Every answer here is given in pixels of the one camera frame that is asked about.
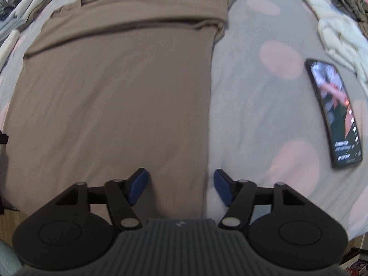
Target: pile of clothes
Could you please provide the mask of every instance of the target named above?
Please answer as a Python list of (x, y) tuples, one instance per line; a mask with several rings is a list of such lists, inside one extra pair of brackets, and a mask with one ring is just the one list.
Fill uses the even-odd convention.
[(305, 0), (318, 17), (326, 53), (354, 71), (368, 96), (367, 0)]
[(13, 50), (20, 32), (27, 28), (51, 1), (0, 1), (0, 70)]

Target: bed sheet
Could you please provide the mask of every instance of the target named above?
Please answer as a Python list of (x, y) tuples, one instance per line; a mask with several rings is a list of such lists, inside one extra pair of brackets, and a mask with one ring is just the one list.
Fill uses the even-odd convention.
[[(1, 124), (25, 51), (51, 13), (74, 1), (53, 0), (21, 34), (0, 74)], [(308, 57), (331, 62), (318, 38), (317, 20), (302, 0), (234, 3), (225, 37), (213, 53), (207, 217), (219, 221), (226, 210), (213, 187), (214, 170), (222, 168), (259, 186), (286, 182), (338, 220), (350, 238), (368, 230), (364, 93), (354, 74), (338, 65), (363, 138), (364, 160), (357, 168), (333, 171), (321, 114), (303, 69)]]

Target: video on phone screen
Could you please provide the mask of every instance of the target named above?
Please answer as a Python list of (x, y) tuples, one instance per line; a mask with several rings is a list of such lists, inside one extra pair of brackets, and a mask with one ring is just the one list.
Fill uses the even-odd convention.
[(323, 62), (313, 62), (311, 71), (331, 127), (336, 160), (353, 162), (361, 157), (361, 146), (357, 124), (342, 79), (334, 66)]

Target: smartphone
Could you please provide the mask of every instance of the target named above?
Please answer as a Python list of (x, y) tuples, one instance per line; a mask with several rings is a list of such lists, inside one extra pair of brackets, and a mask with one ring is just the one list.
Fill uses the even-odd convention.
[(337, 68), (321, 60), (307, 59), (305, 67), (321, 107), (333, 168), (362, 162), (359, 131), (344, 82)]

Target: brown striped garment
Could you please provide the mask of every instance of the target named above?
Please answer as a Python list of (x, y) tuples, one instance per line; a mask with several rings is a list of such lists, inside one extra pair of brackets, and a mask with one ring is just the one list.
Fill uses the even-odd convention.
[(331, 0), (332, 4), (358, 22), (362, 34), (368, 39), (368, 3), (365, 0)]

